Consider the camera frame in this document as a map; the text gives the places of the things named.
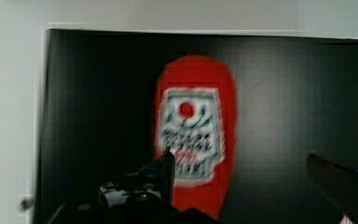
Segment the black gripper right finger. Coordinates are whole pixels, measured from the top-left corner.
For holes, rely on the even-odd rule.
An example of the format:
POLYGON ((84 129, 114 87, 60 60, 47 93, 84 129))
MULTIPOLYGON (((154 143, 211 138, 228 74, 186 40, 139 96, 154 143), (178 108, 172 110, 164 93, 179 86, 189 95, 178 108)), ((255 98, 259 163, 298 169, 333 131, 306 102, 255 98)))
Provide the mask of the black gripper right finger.
POLYGON ((309 180, 352 224, 358 224, 358 170, 316 153, 307 157, 309 180))

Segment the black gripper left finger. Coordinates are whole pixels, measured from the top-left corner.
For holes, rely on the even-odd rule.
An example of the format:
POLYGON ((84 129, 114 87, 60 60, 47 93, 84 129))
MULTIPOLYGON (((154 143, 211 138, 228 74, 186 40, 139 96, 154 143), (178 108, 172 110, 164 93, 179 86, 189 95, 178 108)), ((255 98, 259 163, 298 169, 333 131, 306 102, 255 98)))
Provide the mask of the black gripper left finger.
POLYGON ((130 198, 146 201, 156 197, 171 203, 174 178, 175 157, 167 147, 157 159, 139 170, 119 175, 102 184, 99 188, 100 201, 104 208, 124 204, 130 198))

